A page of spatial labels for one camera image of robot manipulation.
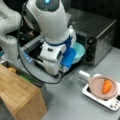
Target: black cable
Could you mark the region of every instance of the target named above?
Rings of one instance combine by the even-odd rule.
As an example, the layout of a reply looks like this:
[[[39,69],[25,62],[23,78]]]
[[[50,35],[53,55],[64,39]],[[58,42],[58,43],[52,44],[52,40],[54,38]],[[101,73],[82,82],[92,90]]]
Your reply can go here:
[[[20,40],[19,40],[19,38],[20,38],[20,30],[21,30],[21,26],[22,26],[24,14],[25,14],[25,9],[26,9],[26,5],[27,5],[28,1],[29,1],[29,0],[27,0],[27,2],[23,5],[22,17],[21,17],[21,21],[20,21],[19,28],[18,28],[18,34],[17,34],[17,49],[18,49],[18,55],[19,55],[20,61],[21,61],[22,65],[23,65],[23,67],[26,69],[26,71],[27,71],[34,79],[38,80],[39,82],[44,83],[44,84],[51,84],[51,85],[59,84],[59,83],[62,81],[62,79],[63,79],[63,77],[64,77],[64,74],[61,75],[61,78],[60,78],[60,80],[59,80],[58,82],[53,82],[53,83],[52,83],[52,82],[42,81],[42,80],[38,79],[36,76],[34,76],[34,75],[28,70],[28,68],[26,67],[26,65],[25,65],[25,63],[24,63],[24,61],[23,61],[23,59],[22,59],[22,57],[21,57],[20,48],[19,48],[19,45],[20,45]]]

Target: table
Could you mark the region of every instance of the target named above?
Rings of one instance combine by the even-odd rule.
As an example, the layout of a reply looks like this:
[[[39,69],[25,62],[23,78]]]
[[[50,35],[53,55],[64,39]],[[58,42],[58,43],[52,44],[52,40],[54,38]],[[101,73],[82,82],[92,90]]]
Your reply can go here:
[[[42,120],[118,120],[120,110],[112,112],[82,94],[85,86],[78,77],[84,70],[91,75],[99,73],[120,82],[120,50],[112,51],[96,66],[78,66],[58,85],[47,85],[47,113]]]

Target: orange object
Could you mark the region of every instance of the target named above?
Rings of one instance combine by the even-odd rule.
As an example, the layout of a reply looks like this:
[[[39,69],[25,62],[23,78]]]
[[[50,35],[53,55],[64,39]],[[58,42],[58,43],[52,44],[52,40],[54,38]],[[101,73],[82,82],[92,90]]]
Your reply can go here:
[[[16,73],[16,69],[15,69],[15,68],[9,67],[8,69],[9,69],[10,71]]]
[[[104,84],[103,84],[102,93],[107,94],[108,92],[110,92],[111,88],[112,88],[111,81],[110,80],[105,80]]]

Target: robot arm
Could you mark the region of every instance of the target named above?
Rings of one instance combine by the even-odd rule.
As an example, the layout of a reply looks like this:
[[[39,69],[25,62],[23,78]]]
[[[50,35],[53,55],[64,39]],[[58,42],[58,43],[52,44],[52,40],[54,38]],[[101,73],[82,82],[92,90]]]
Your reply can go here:
[[[76,34],[72,26],[68,28],[65,9],[61,0],[30,0],[27,4],[25,20],[34,30],[41,30],[45,36],[39,58],[45,70],[56,75],[67,71],[74,60],[76,51],[72,49]]]
[[[3,0],[0,0],[0,46],[5,53],[7,60],[17,64],[17,40],[6,34],[19,28],[21,15],[6,6]]]

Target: wooden box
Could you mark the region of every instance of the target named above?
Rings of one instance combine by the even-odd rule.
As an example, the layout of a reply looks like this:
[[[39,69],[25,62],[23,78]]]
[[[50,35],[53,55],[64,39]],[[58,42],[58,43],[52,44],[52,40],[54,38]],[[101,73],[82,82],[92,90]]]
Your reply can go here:
[[[40,120],[46,113],[41,90],[2,65],[0,97],[16,120]]]

